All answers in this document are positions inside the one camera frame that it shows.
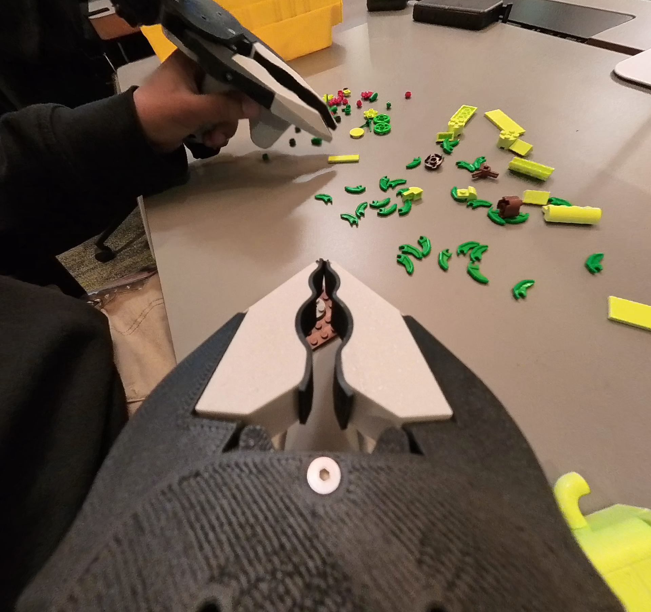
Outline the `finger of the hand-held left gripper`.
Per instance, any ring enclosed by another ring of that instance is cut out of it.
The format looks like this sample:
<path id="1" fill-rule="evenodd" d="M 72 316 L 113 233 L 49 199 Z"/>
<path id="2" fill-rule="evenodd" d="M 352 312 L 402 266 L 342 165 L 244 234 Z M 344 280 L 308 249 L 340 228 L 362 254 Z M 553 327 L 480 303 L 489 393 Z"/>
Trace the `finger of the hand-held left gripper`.
<path id="1" fill-rule="evenodd" d="M 261 107 L 259 116 L 250 120 L 252 141 L 277 141 L 290 127 L 296 126 L 322 140 L 332 140 L 332 129 L 320 115 L 303 103 L 299 97 L 282 87 L 263 66 L 253 58 L 235 55 L 239 89 L 254 99 Z"/>
<path id="2" fill-rule="evenodd" d="M 282 87 L 288 89 L 303 103 L 315 110 L 329 129 L 337 128 L 327 103 L 306 83 L 301 75 L 287 65 L 271 48 L 263 43 L 253 43 L 253 59 L 263 66 Z"/>

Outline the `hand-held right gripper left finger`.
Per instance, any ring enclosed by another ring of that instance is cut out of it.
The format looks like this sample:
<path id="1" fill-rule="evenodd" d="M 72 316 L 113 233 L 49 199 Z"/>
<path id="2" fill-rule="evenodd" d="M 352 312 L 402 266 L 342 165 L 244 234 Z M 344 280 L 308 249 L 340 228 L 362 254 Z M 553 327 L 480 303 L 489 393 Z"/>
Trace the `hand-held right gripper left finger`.
<path id="1" fill-rule="evenodd" d="M 271 437 L 305 424 L 313 405 L 313 350 L 325 261 L 319 259 L 244 313 L 195 412 L 202 417 L 260 425 Z"/>

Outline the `brown tile with flower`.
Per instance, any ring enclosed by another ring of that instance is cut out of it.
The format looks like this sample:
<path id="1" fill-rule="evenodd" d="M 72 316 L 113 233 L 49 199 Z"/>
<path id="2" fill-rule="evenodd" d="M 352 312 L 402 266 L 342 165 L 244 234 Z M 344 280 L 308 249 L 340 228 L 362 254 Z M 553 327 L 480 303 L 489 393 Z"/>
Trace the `brown tile with flower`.
<path id="1" fill-rule="evenodd" d="M 345 338 L 351 320 L 347 307 L 337 300 L 333 301 L 325 289 L 318 298 L 308 302 L 299 314 L 301 332 L 312 350 L 337 338 L 340 332 Z"/>

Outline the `lime slope toy brick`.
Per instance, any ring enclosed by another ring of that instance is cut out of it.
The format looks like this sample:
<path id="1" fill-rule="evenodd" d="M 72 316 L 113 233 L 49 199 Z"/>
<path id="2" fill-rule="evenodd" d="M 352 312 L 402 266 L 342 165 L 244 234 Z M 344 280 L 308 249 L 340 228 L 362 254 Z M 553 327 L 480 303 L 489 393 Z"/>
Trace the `lime slope toy brick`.
<path id="1" fill-rule="evenodd" d="M 540 181 L 547 181 L 555 170 L 553 167 L 522 157 L 514 157 L 509 162 L 508 169 L 516 174 Z"/>

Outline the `person's left forearm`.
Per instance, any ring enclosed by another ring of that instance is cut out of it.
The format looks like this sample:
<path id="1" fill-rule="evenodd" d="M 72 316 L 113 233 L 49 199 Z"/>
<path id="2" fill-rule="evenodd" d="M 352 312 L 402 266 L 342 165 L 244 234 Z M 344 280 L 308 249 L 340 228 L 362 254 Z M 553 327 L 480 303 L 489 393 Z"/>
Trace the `person's left forearm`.
<path id="1" fill-rule="evenodd" d="M 155 149 L 138 118 L 133 86 L 67 108 L 36 104 L 1 118 L 1 185 L 62 205 L 130 201 L 187 181 L 183 146 Z"/>

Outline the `person's left hand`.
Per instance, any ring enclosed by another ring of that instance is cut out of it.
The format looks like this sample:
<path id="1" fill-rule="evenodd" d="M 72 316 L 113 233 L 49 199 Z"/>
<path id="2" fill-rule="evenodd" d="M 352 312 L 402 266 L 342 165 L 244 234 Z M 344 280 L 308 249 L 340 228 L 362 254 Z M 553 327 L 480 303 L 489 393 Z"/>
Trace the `person's left hand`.
<path id="1" fill-rule="evenodd" d="M 204 94 L 200 66 L 181 50 L 170 55 L 133 93 L 142 129 L 162 152 L 177 149 L 200 132 L 210 149 L 221 149 L 241 120 L 258 117 L 259 105 L 240 91 Z"/>

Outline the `person's tan pants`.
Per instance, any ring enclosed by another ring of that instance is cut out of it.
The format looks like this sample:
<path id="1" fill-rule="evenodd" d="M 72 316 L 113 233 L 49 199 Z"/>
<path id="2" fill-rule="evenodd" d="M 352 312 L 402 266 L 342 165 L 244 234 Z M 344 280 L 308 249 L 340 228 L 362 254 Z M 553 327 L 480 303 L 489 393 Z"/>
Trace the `person's tan pants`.
<path id="1" fill-rule="evenodd" d="M 86 299 L 108 319 L 131 417 L 176 366 L 158 270 L 145 266 Z"/>

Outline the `flat black power bank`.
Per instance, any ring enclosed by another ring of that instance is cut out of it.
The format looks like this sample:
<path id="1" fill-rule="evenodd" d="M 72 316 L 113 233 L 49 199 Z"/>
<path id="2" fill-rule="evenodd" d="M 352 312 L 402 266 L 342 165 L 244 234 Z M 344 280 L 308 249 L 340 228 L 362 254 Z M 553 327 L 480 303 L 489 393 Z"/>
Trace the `flat black power bank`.
<path id="1" fill-rule="evenodd" d="M 413 6 L 414 22 L 483 30 L 495 22 L 507 22 L 512 2 L 503 0 L 419 0 Z"/>

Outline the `scattered green leaf pieces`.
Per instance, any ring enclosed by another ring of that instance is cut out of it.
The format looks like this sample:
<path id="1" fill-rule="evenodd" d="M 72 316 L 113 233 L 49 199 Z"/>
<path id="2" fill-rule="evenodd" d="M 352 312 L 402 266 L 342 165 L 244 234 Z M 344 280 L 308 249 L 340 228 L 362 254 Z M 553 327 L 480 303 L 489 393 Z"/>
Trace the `scattered green leaf pieces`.
<path id="1" fill-rule="evenodd" d="M 441 145 L 441 148 L 445 152 L 450 152 L 457 144 L 458 140 L 446 140 Z M 422 157 L 415 157 L 411 162 L 406 164 L 406 169 L 417 168 L 422 165 L 422 161 Z M 499 177 L 499 174 L 497 172 L 494 172 L 492 168 L 486 163 L 486 158 L 484 156 L 476 157 L 476 159 L 472 162 L 457 161 L 456 166 L 460 169 L 471 172 L 472 179 L 494 179 Z M 378 184 L 379 189 L 383 193 L 387 193 L 390 190 L 395 191 L 394 201 L 392 201 L 391 196 L 380 200 L 362 201 L 357 205 L 354 212 L 340 213 L 340 219 L 347 222 L 351 227 L 357 227 L 359 225 L 360 219 L 365 216 L 365 212 L 369 208 L 375 211 L 378 217 L 388 217 L 395 212 L 397 212 L 400 217 L 403 217 L 410 213 L 413 208 L 413 204 L 416 201 L 407 201 L 404 203 L 400 196 L 400 191 L 405 190 L 411 186 L 401 187 L 399 190 L 397 189 L 399 186 L 406 185 L 405 179 L 389 179 L 387 176 L 383 176 L 379 179 Z M 366 186 L 345 186 L 344 190 L 346 193 L 351 195 L 361 195 L 365 193 Z M 477 197 L 477 199 L 474 201 L 461 202 L 456 201 L 452 197 L 452 194 L 451 198 L 456 203 L 470 207 L 472 210 L 476 210 L 477 208 L 486 209 L 486 215 L 489 220 L 499 226 L 520 225 L 529 219 L 529 213 L 522 210 L 524 204 L 522 205 L 520 214 L 517 217 L 504 220 L 498 215 L 496 205 L 493 206 L 493 203 L 491 201 L 483 200 Z M 334 204 L 333 197 L 328 193 L 317 193 L 314 196 L 314 199 L 326 205 Z M 573 206 L 573 204 L 569 203 L 568 201 L 552 196 L 550 196 L 548 204 Z M 479 268 L 479 264 L 482 261 L 483 255 L 487 249 L 487 244 L 481 244 L 476 241 L 467 241 L 459 244 L 455 251 L 457 256 L 463 256 L 468 259 L 467 274 L 475 282 L 480 284 L 488 284 L 490 282 L 489 278 L 485 276 Z M 396 263 L 403 267 L 407 275 L 411 276 L 415 269 L 414 260 L 422 260 L 425 257 L 428 257 L 431 251 L 431 240 L 427 237 L 427 235 L 421 235 L 417 240 L 417 245 L 404 243 L 398 246 Z M 449 261 L 451 257 L 452 252 L 448 248 L 439 251 L 437 254 L 437 264 L 441 270 L 448 271 Z M 590 274 L 598 274 L 604 268 L 603 260 L 603 253 L 592 253 L 588 256 L 588 258 L 585 259 L 584 266 Z M 513 297 L 517 300 L 524 299 L 528 293 L 528 290 L 534 285 L 534 283 L 534 280 L 528 279 L 518 281 L 511 289 Z"/>

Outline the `person's black jacket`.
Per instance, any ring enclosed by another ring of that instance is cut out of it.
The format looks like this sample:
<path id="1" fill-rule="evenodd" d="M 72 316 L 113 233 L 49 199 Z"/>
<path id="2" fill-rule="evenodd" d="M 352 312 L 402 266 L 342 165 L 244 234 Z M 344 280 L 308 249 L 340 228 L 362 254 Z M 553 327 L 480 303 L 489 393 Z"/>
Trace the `person's black jacket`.
<path id="1" fill-rule="evenodd" d="M 73 89 L 93 69 L 85 5 L 1 0 L 1 108 L 16 112 L 48 94 L 78 100 Z M 136 198 L 101 206 L 39 196 L 1 185 L 2 611 L 13 610 L 61 542 L 126 422 L 106 318 L 58 256 Z"/>

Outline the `large lime toy tile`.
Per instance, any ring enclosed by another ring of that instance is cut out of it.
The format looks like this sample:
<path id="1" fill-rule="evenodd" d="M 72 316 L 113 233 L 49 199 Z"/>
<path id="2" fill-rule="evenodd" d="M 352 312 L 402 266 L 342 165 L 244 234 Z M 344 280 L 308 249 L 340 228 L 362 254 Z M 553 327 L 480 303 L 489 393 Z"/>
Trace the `large lime toy tile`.
<path id="1" fill-rule="evenodd" d="M 489 110 L 484 112 L 484 116 L 492 122 L 501 132 L 506 132 L 519 137 L 526 133 L 525 128 L 521 127 L 511 117 L 501 109 Z"/>

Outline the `lime half cylinder brick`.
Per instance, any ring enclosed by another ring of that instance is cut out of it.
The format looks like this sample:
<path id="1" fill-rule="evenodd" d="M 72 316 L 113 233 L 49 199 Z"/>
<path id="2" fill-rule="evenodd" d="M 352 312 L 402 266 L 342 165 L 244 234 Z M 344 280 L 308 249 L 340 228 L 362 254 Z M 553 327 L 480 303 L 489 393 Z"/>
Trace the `lime half cylinder brick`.
<path id="1" fill-rule="evenodd" d="M 601 220 L 602 210 L 598 207 L 544 205 L 541 208 L 543 219 L 552 224 L 572 224 L 592 226 Z"/>

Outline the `wide lime toy tile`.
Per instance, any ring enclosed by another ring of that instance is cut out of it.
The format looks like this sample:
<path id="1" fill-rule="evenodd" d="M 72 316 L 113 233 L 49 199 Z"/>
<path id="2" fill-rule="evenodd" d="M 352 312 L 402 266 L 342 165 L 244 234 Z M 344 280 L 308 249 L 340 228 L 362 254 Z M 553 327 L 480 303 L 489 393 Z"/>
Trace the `wide lime toy tile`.
<path id="1" fill-rule="evenodd" d="M 610 321 L 650 331 L 650 313 L 650 305 L 615 296 L 607 298 L 607 318 Z"/>

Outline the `lime plastic hooked part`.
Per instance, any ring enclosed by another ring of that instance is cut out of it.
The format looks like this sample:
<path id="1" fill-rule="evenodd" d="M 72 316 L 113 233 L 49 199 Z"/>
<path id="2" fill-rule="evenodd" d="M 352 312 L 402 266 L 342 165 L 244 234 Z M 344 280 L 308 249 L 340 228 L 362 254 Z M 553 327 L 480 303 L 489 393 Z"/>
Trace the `lime plastic hooked part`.
<path id="1" fill-rule="evenodd" d="M 553 487 L 565 521 L 585 555 L 627 611 L 650 610 L 650 510 L 615 504 L 584 515 L 587 481 L 576 472 L 559 477 Z"/>

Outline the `white book stand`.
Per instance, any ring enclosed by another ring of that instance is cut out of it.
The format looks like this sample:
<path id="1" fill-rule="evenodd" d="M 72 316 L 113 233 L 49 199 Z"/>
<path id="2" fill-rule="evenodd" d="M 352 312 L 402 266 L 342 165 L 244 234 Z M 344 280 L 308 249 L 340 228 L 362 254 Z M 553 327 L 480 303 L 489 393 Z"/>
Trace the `white book stand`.
<path id="1" fill-rule="evenodd" d="M 650 89 L 650 56 L 650 49 L 632 55 L 617 63 L 613 72 L 625 82 Z"/>

